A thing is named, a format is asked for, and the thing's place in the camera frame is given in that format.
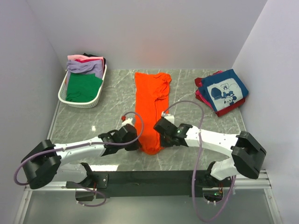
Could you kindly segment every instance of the gray marble surface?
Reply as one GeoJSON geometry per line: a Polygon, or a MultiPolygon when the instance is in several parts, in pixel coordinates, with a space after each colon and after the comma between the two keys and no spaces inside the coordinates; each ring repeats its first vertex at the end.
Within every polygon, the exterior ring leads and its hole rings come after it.
{"type": "MultiPolygon", "coordinates": [[[[51,140],[53,143],[70,143],[87,140],[100,133],[119,128],[121,116],[135,110],[135,72],[156,74],[166,72],[171,75],[169,104],[178,100],[188,99],[199,102],[195,98],[196,86],[194,79],[206,77],[215,70],[108,70],[104,81],[99,103],[91,109],[73,108],[60,103],[57,119],[54,123],[51,140]]],[[[202,128],[221,133],[239,133],[245,130],[240,110],[218,118],[204,103],[205,118],[202,128]]],[[[198,125],[201,110],[193,104],[183,103],[170,109],[175,115],[176,125],[187,123],[198,125]]],[[[116,154],[99,157],[83,158],[90,165],[101,165],[109,170],[191,170],[194,168],[198,154],[196,147],[165,148],[156,155],[147,155],[140,151],[127,152],[120,150],[116,154]]],[[[212,161],[221,161],[226,156],[204,149],[199,169],[206,169],[212,161]]]]}

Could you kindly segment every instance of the orange shirt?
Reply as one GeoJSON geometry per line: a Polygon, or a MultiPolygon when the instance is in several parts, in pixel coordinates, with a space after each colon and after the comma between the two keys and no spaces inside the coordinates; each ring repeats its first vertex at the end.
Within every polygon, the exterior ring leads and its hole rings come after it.
{"type": "MultiPolygon", "coordinates": [[[[147,154],[157,154],[161,149],[160,135],[154,130],[154,125],[161,118],[161,113],[168,108],[168,94],[171,77],[160,72],[156,75],[135,73],[136,106],[144,121],[144,130],[139,138],[142,150],[147,154]]],[[[141,131],[141,122],[136,117],[137,134],[141,131]]]]}

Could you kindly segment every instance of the cartoon print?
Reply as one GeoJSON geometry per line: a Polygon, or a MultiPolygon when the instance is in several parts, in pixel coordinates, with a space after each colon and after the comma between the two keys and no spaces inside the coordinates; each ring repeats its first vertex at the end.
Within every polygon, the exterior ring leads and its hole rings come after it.
{"type": "Polygon", "coordinates": [[[222,84],[220,87],[223,88],[223,90],[220,90],[216,87],[211,89],[211,95],[215,100],[218,99],[224,99],[224,103],[232,105],[234,104],[234,100],[237,99],[237,97],[234,95],[234,92],[231,91],[229,88],[232,85],[237,85],[237,84],[231,84],[228,85],[228,83],[222,84]]]}

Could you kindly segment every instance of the green shirt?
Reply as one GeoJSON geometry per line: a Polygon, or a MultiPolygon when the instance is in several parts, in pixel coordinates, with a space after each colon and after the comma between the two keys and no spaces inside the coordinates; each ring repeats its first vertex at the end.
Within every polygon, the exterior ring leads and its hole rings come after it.
{"type": "Polygon", "coordinates": [[[65,100],[77,103],[92,101],[97,96],[102,82],[103,80],[95,74],[71,73],[65,100]]]}

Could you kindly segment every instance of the white laundry basket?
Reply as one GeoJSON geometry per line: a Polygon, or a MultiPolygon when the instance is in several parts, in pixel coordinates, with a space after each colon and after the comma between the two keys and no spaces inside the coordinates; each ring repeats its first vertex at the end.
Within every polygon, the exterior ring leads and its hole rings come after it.
{"type": "Polygon", "coordinates": [[[102,82],[102,85],[99,88],[98,94],[92,101],[89,101],[89,102],[86,102],[86,103],[76,103],[76,102],[70,102],[70,101],[65,100],[66,99],[66,91],[67,91],[67,87],[66,87],[66,83],[65,83],[66,77],[67,77],[67,72],[66,72],[64,80],[63,80],[63,82],[60,86],[59,92],[58,92],[58,99],[61,102],[65,103],[69,106],[72,106],[72,107],[77,107],[77,108],[92,108],[92,107],[95,107],[97,105],[98,101],[99,101],[100,94],[101,94],[102,89],[103,89],[106,71],[107,71],[107,65],[105,64],[104,74],[103,74],[103,82],[102,82]]]}

